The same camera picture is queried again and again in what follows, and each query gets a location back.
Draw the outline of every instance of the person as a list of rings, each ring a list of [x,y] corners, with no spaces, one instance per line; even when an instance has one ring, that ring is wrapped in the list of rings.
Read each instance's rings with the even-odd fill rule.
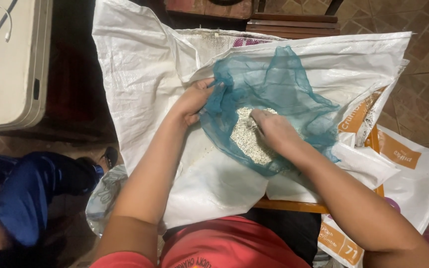
[[[198,121],[197,113],[213,90],[208,87],[212,82],[213,78],[195,82],[165,116],[116,200],[91,268],[157,266],[157,226],[164,214],[187,129]],[[285,117],[258,109],[251,115],[265,142],[312,181],[336,223],[365,250],[364,267],[429,268],[429,245],[383,198],[303,141]],[[311,267],[312,254],[300,252],[292,245],[299,242],[303,244],[301,248],[310,247],[313,242],[316,246],[320,218],[299,212],[297,216],[303,215],[308,221],[283,216],[266,224],[267,221],[256,222],[256,217],[249,216],[257,212],[199,222],[178,230],[165,242],[159,266]],[[270,210],[264,215],[281,216]],[[284,224],[286,218],[296,225]],[[272,221],[281,227],[274,228]],[[313,225],[317,232],[308,233],[312,232],[308,225]],[[286,232],[297,234],[286,236]]]
[[[113,147],[98,164],[50,152],[21,158],[0,155],[0,267],[55,267],[37,263],[33,254],[47,226],[52,198],[91,192],[116,161]]]

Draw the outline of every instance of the black sandal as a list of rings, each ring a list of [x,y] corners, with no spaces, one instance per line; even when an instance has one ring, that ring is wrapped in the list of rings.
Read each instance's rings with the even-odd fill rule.
[[[105,159],[105,163],[107,164],[107,167],[109,169],[112,169],[113,167],[115,167],[115,164],[117,163],[117,160],[119,158],[119,153],[115,148],[109,146],[107,147],[107,149],[105,149],[104,155],[100,157],[100,159],[102,158]]]

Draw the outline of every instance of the seeds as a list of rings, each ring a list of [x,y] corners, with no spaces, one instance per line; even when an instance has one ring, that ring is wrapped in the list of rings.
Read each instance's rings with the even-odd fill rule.
[[[249,116],[252,110],[247,107],[236,110],[239,118],[231,133],[231,139],[254,163],[266,165],[276,158],[277,153],[265,144],[259,133],[256,121]],[[273,109],[268,108],[264,110],[277,114]]]

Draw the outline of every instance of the white cable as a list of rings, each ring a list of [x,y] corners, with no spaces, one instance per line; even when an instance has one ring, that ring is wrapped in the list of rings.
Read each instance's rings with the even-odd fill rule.
[[[11,32],[12,32],[11,14],[9,14],[8,10],[3,8],[2,6],[0,6],[0,9],[3,9],[4,12],[6,12],[6,15],[8,16],[8,19],[9,19],[9,31],[4,35],[4,40],[6,40],[6,42],[9,42],[9,39],[11,38]]]

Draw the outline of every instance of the teal mesh bag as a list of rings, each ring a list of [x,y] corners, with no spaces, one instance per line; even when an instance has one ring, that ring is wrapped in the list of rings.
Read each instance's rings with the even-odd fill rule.
[[[213,72],[214,91],[200,112],[200,121],[222,152],[263,176],[291,168],[280,155],[266,165],[256,164],[231,139],[237,109],[271,108],[285,116],[306,142],[331,161],[338,161],[330,148],[337,141],[339,122],[329,113],[339,106],[313,93],[306,70],[290,46],[277,47],[269,64],[234,56],[217,61]]]

